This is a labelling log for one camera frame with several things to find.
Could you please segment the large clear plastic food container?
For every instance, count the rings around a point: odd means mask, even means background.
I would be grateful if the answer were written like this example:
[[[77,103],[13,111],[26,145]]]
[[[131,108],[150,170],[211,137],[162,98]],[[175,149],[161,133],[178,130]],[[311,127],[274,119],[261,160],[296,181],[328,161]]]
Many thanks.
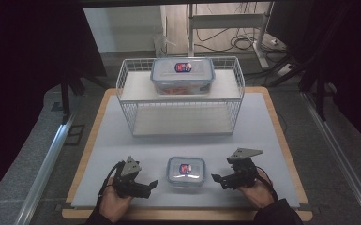
[[[206,57],[155,59],[150,80],[159,95],[206,95],[215,80],[213,62]]]

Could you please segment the small clear plastic food container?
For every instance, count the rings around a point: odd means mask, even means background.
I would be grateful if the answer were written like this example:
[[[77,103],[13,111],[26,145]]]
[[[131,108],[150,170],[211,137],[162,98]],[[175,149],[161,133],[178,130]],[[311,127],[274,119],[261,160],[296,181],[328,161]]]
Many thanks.
[[[195,157],[170,157],[166,176],[176,187],[200,187],[205,180],[205,161]]]

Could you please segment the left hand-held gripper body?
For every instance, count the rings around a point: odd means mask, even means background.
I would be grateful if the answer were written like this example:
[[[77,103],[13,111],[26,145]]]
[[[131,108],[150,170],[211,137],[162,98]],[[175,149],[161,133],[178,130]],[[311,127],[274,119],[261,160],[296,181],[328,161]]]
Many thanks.
[[[142,198],[142,191],[149,189],[149,185],[140,184],[135,181],[142,170],[139,162],[129,156],[126,160],[118,162],[114,166],[113,188],[121,198],[135,197]]]

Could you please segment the grey metal stand frame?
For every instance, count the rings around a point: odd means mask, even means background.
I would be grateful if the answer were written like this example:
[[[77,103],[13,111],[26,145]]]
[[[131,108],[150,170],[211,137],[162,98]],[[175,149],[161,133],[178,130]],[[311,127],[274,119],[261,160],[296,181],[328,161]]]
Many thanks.
[[[268,25],[274,3],[270,2],[261,14],[213,14],[198,15],[193,13],[194,4],[188,5],[188,56],[194,55],[194,30],[195,29],[219,29],[219,28],[259,28],[259,36],[252,41],[261,68],[269,69],[262,51],[263,36]]]

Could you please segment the dark curtain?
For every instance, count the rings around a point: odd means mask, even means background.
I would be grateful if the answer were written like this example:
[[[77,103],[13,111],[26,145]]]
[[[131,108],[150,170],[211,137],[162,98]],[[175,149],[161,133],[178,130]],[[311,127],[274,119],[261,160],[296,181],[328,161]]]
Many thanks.
[[[361,0],[277,0],[267,31],[309,65],[299,88],[319,76],[336,88],[334,102],[361,133]]]
[[[0,0],[0,181],[63,81],[105,69],[80,0]]]

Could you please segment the black stand legs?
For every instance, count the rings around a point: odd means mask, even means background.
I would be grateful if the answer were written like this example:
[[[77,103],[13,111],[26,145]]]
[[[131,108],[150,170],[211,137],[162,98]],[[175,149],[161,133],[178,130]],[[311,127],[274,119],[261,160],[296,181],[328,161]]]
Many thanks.
[[[61,77],[61,83],[60,83],[61,99],[62,99],[62,107],[63,107],[63,118],[62,118],[63,125],[69,121],[71,116],[68,90],[71,90],[76,97],[83,95],[85,93],[85,86],[82,83],[82,78],[85,78],[89,82],[94,83],[105,90],[111,88],[111,86],[108,83],[105,83],[103,80],[95,76],[91,76],[88,74],[82,74],[81,76],[74,74],[64,74]]]
[[[320,61],[317,56],[313,56],[307,62],[294,69],[291,69],[282,77],[279,77],[278,79],[268,83],[266,87],[278,86],[279,84],[284,83],[301,72],[305,72],[305,74],[299,82],[299,89],[302,92],[307,92],[313,84],[316,84],[315,109],[320,118],[325,121],[323,105],[325,93],[324,76],[322,74],[322,67],[320,66]]]

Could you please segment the white power strip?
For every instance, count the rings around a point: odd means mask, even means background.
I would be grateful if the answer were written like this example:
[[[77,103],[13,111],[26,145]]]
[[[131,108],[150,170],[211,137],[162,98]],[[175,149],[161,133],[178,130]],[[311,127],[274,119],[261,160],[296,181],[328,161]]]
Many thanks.
[[[286,75],[288,72],[290,72],[293,69],[293,65],[291,64],[286,64],[283,68],[281,68],[277,74],[279,77],[282,77],[284,75]]]

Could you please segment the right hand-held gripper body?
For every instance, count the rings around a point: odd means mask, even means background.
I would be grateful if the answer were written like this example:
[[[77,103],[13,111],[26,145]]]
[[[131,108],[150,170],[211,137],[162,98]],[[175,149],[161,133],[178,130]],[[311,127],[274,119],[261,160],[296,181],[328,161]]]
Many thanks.
[[[231,174],[226,179],[227,187],[253,187],[259,173],[251,158],[262,153],[263,150],[237,148],[235,152],[227,158],[228,163],[232,165],[234,170],[234,174]]]

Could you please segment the white panel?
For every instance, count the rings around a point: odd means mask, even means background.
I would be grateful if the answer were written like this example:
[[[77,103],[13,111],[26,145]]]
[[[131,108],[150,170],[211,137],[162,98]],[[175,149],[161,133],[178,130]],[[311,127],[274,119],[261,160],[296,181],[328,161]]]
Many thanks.
[[[84,11],[100,53],[153,51],[164,31],[162,6],[90,7]]]

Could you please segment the white wire rack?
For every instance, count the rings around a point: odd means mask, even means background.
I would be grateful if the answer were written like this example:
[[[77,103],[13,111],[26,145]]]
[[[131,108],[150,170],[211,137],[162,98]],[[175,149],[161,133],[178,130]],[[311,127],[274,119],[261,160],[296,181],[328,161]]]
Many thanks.
[[[158,58],[123,61],[116,95],[134,136],[233,133],[244,97],[242,69],[234,56],[206,58],[216,75],[206,95],[159,95],[150,80]]]

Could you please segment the person's right hand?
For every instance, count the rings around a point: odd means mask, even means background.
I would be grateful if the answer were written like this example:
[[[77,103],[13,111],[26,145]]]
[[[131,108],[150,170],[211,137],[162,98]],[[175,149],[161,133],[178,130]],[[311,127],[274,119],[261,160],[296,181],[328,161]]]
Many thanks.
[[[263,209],[275,201],[269,187],[260,180],[257,180],[253,187],[239,187],[238,190],[256,210]]]

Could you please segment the aluminium rail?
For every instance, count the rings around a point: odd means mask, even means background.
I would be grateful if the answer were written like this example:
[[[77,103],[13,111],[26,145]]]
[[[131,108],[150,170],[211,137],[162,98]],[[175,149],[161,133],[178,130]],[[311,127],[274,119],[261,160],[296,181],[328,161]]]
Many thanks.
[[[71,114],[67,117],[67,121],[61,124],[56,131],[52,144],[39,168],[39,171],[36,175],[36,178],[30,187],[30,190],[23,202],[21,210],[16,217],[14,225],[29,225],[35,211],[38,207],[38,203],[46,187],[49,178],[52,174],[53,167],[56,160],[61,152],[61,149],[64,145],[66,137],[69,133],[69,130],[72,126],[75,114]]]
[[[353,195],[355,196],[361,207],[361,179],[358,177],[357,173],[353,169],[353,166],[350,163],[349,159],[347,159],[330,126],[328,126],[327,122],[324,121],[321,116],[316,112],[316,104],[312,97],[309,97],[305,93],[301,93],[301,97],[302,99],[304,99],[308,107],[308,111],[310,112],[318,129],[322,133],[330,152],[334,156],[335,161],[337,162],[343,176],[345,177],[350,189],[353,192]]]

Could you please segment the person's left hand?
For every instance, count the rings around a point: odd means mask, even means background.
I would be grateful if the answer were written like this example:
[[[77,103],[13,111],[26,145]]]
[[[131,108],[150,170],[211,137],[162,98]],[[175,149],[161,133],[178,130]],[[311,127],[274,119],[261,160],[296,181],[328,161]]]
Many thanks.
[[[132,197],[119,197],[113,186],[109,185],[103,191],[99,212],[110,222],[115,223],[127,212],[132,200]]]

